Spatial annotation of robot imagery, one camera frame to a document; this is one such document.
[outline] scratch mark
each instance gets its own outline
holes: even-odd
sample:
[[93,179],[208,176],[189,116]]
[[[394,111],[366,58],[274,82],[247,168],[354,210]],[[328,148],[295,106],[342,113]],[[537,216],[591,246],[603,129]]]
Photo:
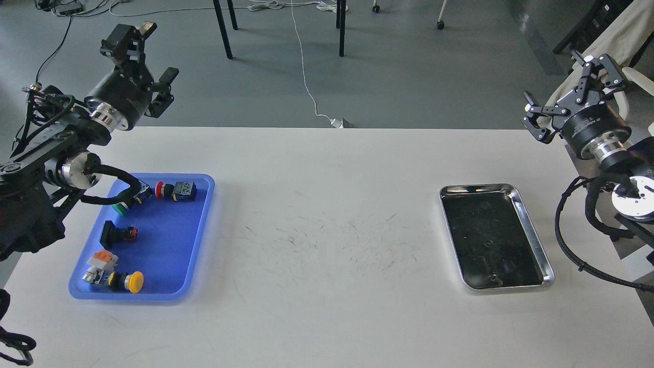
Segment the scratch mark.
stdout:
[[124,325],[120,320],[118,320],[118,318],[116,318],[116,317],[110,315],[110,314],[107,313],[107,312],[102,312],[102,314],[104,314],[105,316],[107,316],[110,320],[116,322],[116,324],[119,325],[120,327],[125,327],[125,325]]
[[213,342],[211,342],[211,340],[209,341],[209,346],[211,347],[211,350],[213,351],[213,354],[217,357],[218,352],[216,351],[216,347],[213,346]]
[[153,351],[157,351],[157,350],[161,350],[161,349],[166,349],[166,348],[169,348],[169,347],[170,347],[170,345],[161,345],[161,346],[155,346],[155,347],[153,347],[151,349],[137,350],[137,351],[131,353],[130,355],[126,356],[124,359],[127,359],[127,358],[129,358],[131,356],[134,356],[136,354],[153,352]]
[[295,191],[295,194],[297,194],[297,195],[300,196],[300,197],[306,198],[306,199],[311,199],[311,198],[309,198],[308,196],[305,196],[304,194],[302,194],[302,193],[300,193],[300,192],[298,192],[298,191]]
[[285,321],[283,318],[281,318],[280,316],[278,316],[278,315],[272,313],[272,312],[270,311],[270,309],[268,309],[268,308],[264,308],[264,310],[265,310],[266,312],[268,312],[268,314],[270,314],[271,316],[273,316],[276,320],[279,320],[279,321],[282,321],[282,322],[286,323],[286,321]]
[[102,356],[100,356],[100,358],[98,358],[93,364],[89,365],[88,368],[95,367],[95,365],[100,361],[100,359],[102,359]]
[[245,302],[245,298],[243,297],[243,294],[241,294],[241,290],[239,290],[239,286],[236,284],[236,279],[232,278],[232,282],[234,283],[234,289],[239,294],[239,297],[241,298],[243,305],[247,306],[247,303]]

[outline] table leg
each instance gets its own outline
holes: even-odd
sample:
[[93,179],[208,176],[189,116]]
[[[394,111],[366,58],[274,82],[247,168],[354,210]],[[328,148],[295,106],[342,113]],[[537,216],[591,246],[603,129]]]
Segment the table leg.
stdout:
[[227,7],[230,9],[230,18],[232,19],[232,28],[235,31],[239,30],[239,25],[236,23],[236,13],[234,13],[234,2],[232,0],[227,0]]
[[338,51],[338,56],[343,57],[345,55],[345,9],[346,7],[346,0],[341,0],[341,17],[340,17],[340,30],[341,30],[341,37],[339,38],[339,51]]
[[220,9],[220,0],[213,0],[213,7],[216,10],[216,17],[218,18],[218,26],[220,28],[220,35],[222,36],[222,43],[225,45],[225,53],[227,59],[233,59],[232,48],[230,47],[230,39],[227,38],[227,29],[225,28],[225,19],[222,17],[222,10]]

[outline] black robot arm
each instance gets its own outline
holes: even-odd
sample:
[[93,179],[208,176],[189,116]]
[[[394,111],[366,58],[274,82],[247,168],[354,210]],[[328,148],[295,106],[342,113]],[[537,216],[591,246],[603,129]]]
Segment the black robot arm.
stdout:
[[[84,102],[53,86],[24,89],[26,122],[10,160],[0,164],[0,261],[62,239],[63,219],[79,201],[114,204],[138,193],[136,178],[103,165],[88,147],[108,144],[115,129],[131,130],[146,111],[159,117],[173,101],[171,83],[179,71],[169,67],[155,83],[145,65],[145,39],[155,29],[152,22],[139,28],[118,24],[102,40],[101,54],[115,67]],[[86,196],[102,174],[129,188],[113,198]],[[57,189],[49,194],[44,183]]]

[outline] gray floor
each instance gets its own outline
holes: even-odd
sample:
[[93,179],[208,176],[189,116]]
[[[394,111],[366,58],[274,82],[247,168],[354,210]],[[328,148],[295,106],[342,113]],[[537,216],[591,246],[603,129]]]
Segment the gray floor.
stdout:
[[[441,1],[379,0],[380,14],[372,13],[371,3],[349,1],[344,58],[338,57],[334,13],[313,6],[294,10],[319,113],[345,117],[357,128],[523,129],[523,90],[544,102],[565,79],[570,59],[551,49],[593,0],[450,1],[442,31],[436,30]],[[211,5],[132,0],[114,12]],[[228,27],[235,55],[228,60],[212,9],[75,18],[41,82],[82,99],[112,69],[99,55],[100,40],[117,23],[155,21],[159,28],[146,42],[147,65],[156,78],[168,66],[180,74],[173,83],[174,104],[161,118],[144,117],[139,125],[331,128],[326,118],[314,116],[305,91],[290,9],[239,9],[237,19],[238,31]],[[8,157],[24,120],[20,89],[34,81],[67,21],[36,10],[32,0],[0,1],[2,157]]]

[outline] black chair leg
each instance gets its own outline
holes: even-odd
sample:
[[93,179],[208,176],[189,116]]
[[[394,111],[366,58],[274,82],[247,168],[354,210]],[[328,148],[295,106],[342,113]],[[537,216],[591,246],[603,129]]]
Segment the black chair leg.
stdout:
[[227,28],[225,28],[225,19],[222,17],[222,10],[220,9],[220,0],[213,0],[213,7],[216,10],[216,17],[218,18],[218,26],[220,28],[220,35],[222,36],[222,43],[225,45],[225,53],[227,59],[233,59],[232,48],[230,47],[230,39],[227,38]]
[[341,0],[336,0],[336,29],[341,27]]
[[234,2],[232,0],[227,0],[227,7],[230,9],[230,18],[232,19],[232,28],[235,31],[239,30],[239,25],[236,23],[236,13],[234,13]]
[[341,37],[339,38],[339,51],[338,56],[343,57],[345,55],[345,9],[346,9],[346,0],[341,0],[341,16],[340,16],[340,30]]

